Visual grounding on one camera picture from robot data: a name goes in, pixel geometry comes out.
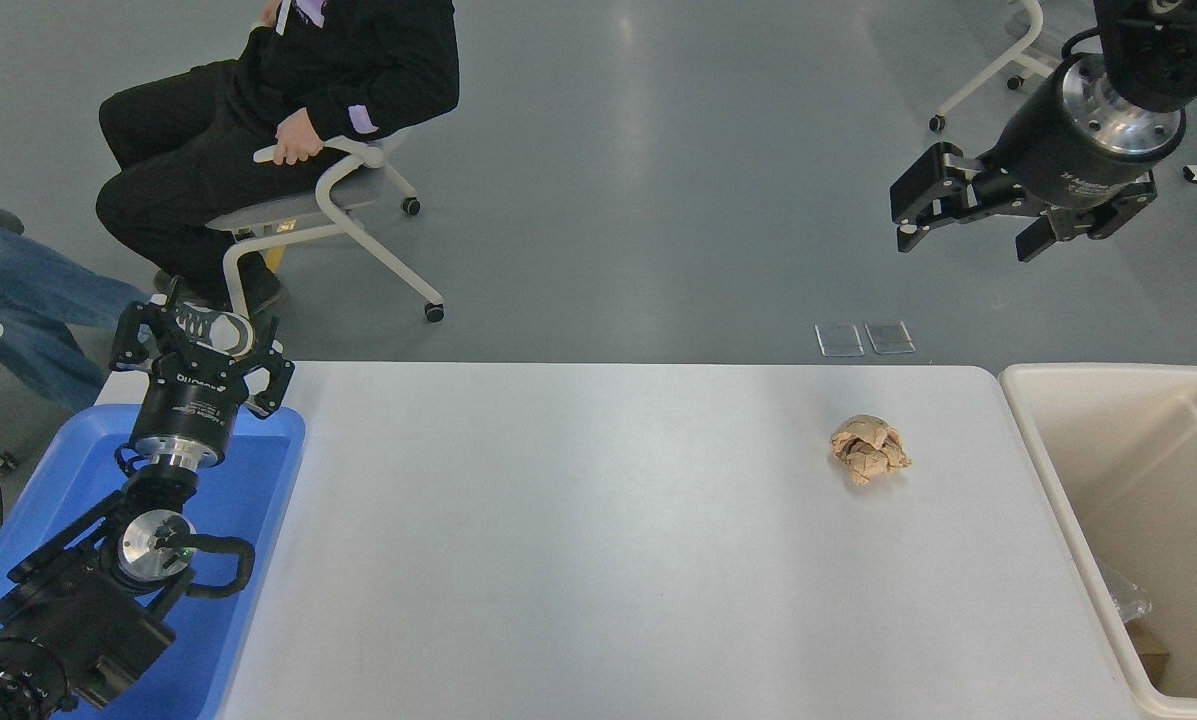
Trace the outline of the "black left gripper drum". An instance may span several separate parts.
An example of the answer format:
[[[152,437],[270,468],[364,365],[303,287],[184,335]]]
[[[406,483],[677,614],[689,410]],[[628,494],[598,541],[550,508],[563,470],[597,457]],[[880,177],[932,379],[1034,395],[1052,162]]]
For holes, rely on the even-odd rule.
[[[209,450],[226,450],[247,386],[232,356],[198,344],[170,350],[150,364],[147,392],[130,443],[147,450],[181,438]]]

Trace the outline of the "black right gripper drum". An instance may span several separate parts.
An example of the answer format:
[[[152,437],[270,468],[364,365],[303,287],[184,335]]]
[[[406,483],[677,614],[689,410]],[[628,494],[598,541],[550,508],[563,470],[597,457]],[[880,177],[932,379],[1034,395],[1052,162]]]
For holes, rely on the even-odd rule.
[[[1159,114],[1114,90],[1101,60],[1065,60],[979,160],[1049,206],[1101,205],[1159,161]]]

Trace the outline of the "seated person's left hand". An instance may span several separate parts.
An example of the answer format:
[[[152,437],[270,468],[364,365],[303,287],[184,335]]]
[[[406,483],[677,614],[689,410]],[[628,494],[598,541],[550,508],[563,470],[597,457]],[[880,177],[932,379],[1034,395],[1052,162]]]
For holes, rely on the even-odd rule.
[[[300,108],[277,126],[272,161],[293,167],[314,159],[324,147],[326,142],[316,132],[309,110]]]

